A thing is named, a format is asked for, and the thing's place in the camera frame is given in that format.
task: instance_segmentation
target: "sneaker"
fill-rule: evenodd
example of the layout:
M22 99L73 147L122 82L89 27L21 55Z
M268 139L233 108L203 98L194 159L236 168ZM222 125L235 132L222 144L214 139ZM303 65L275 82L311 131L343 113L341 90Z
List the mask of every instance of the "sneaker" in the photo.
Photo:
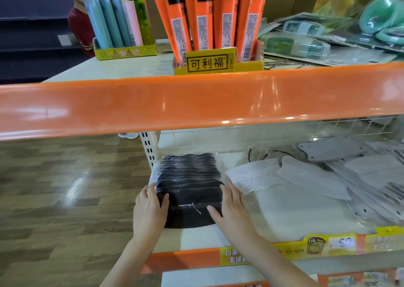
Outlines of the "sneaker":
M137 137L139 137L139 133L138 132L120 132L118 134L119 138L127 138L127 139L135 139Z

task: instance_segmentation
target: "left hand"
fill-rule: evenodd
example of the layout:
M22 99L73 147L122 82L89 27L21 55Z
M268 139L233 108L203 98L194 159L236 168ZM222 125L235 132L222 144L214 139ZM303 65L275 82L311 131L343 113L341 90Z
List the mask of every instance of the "left hand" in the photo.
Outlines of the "left hand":
M136 197L133 208L133 239L157 240L163 232L169 209L169 194L160 202L155 192L155 183L145 186Z

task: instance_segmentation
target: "yellow display box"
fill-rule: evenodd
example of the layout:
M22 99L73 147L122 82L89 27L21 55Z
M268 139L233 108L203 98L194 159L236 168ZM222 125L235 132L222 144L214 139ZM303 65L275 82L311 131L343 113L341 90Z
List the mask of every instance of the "yellow display box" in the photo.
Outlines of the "yellow display box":
M188 75L262 71L264 70L264 59L261 41L256 45L256 48L254 60L245 63L237 62L236 48L189 51L185 53L186 65L183 67L178 67L174 58L174 74Z
M130 46L127 48L100 49L96 38L93 39L94 54L98 60L111 60L157 55L155 44L144 46Z

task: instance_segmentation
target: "forearm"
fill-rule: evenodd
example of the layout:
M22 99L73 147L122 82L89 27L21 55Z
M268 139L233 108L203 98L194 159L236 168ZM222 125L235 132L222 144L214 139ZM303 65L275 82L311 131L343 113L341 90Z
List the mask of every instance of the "forearm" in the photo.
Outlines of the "forearm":
M269 241L260 236L251 240L241 252L265 276L272 287L319 286L286 259Z
M133 286L154 245L155 241L131 239L100 287Z

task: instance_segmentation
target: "barcode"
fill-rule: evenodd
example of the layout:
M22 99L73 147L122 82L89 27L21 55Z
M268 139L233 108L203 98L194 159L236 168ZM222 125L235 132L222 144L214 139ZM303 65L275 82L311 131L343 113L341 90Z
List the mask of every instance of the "barcode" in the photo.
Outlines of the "barcode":
M246 26L246 33L244 36L243 49L241 52L242 61L250 60L252 44L254 43L255 30L258 21L258 14L249 14Z
M223 14L222 18L222 48L232 47L231 34L233 31L233 14Z
M130 33L130 39L132 40L132 45L136 46L136 41L134 39L134 34Z
M196 16L198 23L199 50L209 48L208 16Z
M188 51L187 41L185 40L184 27L182 25L182 19L171 19L171 25L173 26L174 38L177 44L179 56L185 65L187 60L185 58L185 52Z

